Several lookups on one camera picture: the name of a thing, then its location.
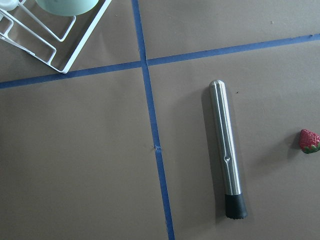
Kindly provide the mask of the white cup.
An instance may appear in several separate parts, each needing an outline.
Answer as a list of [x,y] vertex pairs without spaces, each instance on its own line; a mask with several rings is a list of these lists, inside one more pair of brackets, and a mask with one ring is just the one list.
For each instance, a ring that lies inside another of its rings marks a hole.
[[0,0],[0,8],[4,11],[12,11],[19,5],[19,0]]

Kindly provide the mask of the steel muddler black tip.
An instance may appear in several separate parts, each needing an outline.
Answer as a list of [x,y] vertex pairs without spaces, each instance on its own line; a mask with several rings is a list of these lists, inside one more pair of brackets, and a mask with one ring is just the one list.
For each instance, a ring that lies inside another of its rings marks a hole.
[[225,215],[233,220],[241,220],[248,216],[248,212],[242,192],[225,83],[220,79],[213,80],[209,84],[209,93],[224,184]]

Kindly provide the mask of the red strawberry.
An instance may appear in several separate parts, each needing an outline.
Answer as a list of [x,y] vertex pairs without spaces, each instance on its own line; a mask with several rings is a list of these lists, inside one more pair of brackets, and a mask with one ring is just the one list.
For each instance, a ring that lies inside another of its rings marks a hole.
[[308,129],[302,129],[298,143],[303,153],[316,153],[320,150],[320,135]]

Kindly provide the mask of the mint green cup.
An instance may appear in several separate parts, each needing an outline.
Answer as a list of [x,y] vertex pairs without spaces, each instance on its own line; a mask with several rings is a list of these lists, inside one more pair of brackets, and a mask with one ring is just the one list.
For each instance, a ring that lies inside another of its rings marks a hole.
[[70,17],[84,14],[93,9],[98,0],[36,0],[43,10],[58,16]]

